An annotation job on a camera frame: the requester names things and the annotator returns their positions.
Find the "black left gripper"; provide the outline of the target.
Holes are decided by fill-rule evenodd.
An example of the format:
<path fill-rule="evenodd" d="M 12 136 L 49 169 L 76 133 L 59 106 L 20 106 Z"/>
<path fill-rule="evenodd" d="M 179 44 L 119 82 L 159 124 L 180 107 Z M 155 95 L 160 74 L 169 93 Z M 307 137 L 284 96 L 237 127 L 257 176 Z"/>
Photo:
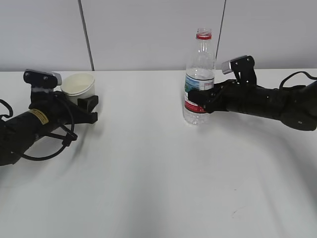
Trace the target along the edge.
<path fill-rule="evenodd" d="M 67 99 L 61 91 L 31 92 L 30 109 L 38 109 L 49 119 L 62 124 L 94 124 L 98 113 L 93 109 L 99 103 L 97 95 L 77 99 L 77 105 Z"/>

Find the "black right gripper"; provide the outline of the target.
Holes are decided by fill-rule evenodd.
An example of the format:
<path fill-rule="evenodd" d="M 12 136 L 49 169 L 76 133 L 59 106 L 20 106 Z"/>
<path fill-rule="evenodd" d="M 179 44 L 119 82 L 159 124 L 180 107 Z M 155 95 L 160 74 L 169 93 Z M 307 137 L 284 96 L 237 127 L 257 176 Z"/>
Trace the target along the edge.
<path fill-rule="evenodd" d="M 205 113 L 211 114 L 213 112 L 221 111 L 227 112 L 226 103 L 224 98 L 226 93 L 230 90 L 233 95 L 237 96 L 245 90 L 256 88 L 258 85 L 255 83 L 242 83 L 237 79 L 228 79 L 221 83 L 216 83 L 210 90 L 191 90 L 188 92 L 188 100 L 201 107 Z"/>

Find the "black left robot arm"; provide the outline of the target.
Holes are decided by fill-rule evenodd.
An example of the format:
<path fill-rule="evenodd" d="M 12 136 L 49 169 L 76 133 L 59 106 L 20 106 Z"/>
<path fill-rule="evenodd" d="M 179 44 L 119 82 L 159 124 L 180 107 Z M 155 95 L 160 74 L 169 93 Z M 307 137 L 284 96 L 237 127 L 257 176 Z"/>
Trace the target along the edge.
<path fill-rule="evenodd" d="M 94 124 L 98 114 L 94 108 L 99 103 L 98 96 L 71 102 L 61 91 L 31 93 L 29 110 L 13 116 L 11 106 L 1 103 L 9 110 L 7 121 L 0 121 L 0 164 L 15 164 L 20 158 L 31 161 L 45 161 L 59 155 L 78 136 L 74 132 L 76 124 Z M 25 152 L 39 139 L 51 137 L 60 139 L 62 147 L 45 157 L 31 157 Z"/>

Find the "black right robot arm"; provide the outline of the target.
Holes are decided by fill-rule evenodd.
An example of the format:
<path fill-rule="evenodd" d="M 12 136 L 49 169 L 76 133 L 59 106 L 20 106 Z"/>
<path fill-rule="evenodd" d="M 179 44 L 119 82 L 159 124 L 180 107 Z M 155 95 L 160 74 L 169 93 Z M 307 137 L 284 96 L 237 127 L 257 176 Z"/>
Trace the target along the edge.
<path fill-rule="evenodd" d="M 235 112 L 273 119 L 301 131 L 317 128 L 317 84 L 268 89 L 258 85 L 242 85 L 229 79 L 212 89 L 188 93 L 191 102 L 207 113 Z"/>

